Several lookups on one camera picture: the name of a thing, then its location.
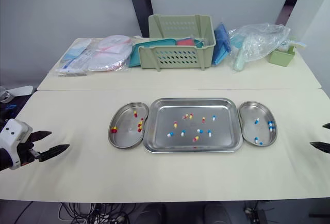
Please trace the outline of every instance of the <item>white round package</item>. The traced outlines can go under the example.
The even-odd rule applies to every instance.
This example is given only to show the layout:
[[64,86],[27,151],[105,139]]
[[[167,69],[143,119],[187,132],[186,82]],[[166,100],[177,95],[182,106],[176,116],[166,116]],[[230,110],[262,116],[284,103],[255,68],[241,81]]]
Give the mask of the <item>white round package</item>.
[[90,71],[114,71],[120,68],[132,52],[132,46],[121,53],[98,52],[89,62]]
[[114,35],[104,38],[97,45],[98,49],[110,53],[122,53],[132,46],[132,41],[127,36]]

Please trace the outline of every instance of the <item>table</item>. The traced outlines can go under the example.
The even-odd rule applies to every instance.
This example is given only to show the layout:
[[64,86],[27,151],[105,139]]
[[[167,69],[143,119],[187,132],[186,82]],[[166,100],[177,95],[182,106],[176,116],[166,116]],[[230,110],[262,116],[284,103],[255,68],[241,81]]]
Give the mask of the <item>table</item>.
[[[153,154],[143,145],[120,150],[108,126],[124,104],[148,106],[161,97],[224,97],[239,107],[269,107],[276,142],[247,142],[234,153]],[[309,142],[330,141],[330,100],[321,89],[39,91],[17,118],[53,133],[36,143],[44,151],[69,143],[42,163],[0,173],[0,198],[61,202],[166,202],[330,197],[330,155]]]
[[249,62],[234,72],[228,61],[201,69],[130,68],[118,72],[91,72],[81,77],[58,77],[55,68],[38,90],[222,90],[222,89],[317,89],[321,88],[297,52],[288,67],[268,63],[269,57]]

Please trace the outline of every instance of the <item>green plastic basket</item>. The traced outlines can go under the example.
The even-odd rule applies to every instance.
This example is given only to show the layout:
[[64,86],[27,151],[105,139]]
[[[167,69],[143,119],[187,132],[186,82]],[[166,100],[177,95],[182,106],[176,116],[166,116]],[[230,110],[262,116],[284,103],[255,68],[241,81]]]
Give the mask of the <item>green plastic basket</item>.
[[193,36],[204,41],[203,47],[196,46],[151,46],[139,47],[141,67],[156,68],[201,68],[211,66],[216,44],[212,20],[208,15],[149,16],[150,39]]
[[276,65],[280,65],[282,67],[287,67],[295,55],[293,49],[294,47],[291,46],[288,52],[274,50],[270,56],[269,62]]

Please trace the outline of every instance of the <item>blue and white capsule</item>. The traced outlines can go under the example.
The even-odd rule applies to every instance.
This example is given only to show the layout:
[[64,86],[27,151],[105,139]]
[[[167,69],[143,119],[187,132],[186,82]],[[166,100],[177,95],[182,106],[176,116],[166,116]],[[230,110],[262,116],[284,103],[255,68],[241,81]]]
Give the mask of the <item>blue and white capsule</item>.
[[273,132],[273,124],[271,121],[268,122],[268,126],[269,126],[269,131]]
[[275,132],[275,123],[272,121],[273,132]]

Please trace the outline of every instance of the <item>stainless steel tray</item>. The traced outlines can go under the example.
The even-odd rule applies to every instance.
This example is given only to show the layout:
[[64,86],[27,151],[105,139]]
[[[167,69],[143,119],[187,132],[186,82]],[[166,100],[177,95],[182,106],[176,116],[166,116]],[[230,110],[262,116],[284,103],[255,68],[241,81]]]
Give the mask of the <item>stainless steel tray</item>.
[[[137,146],[143,138],[144,123],[148,117],[149,109],[143,103],[130,103],[121,107],[112,118],[108,130],[109,142],[116,148],[132,148]],[[143,118],[142,131],[138,132],[138,124]],[[117,127],[117,133],[112,133],[111,129]]]
[[[267,147],[275,142],[277,125],[273,114],[267,107],[254,101],[245,102],[239,108],[239,115],[244,140],[261,147]],[[269,129],[269,121],[273,122],[273,131]]]
[[[193,113],[193,118],[183,119]],[[150,152],[234,152],[243,138],[235,104],[224,98],[159,99],[150,107],[143,144]]]

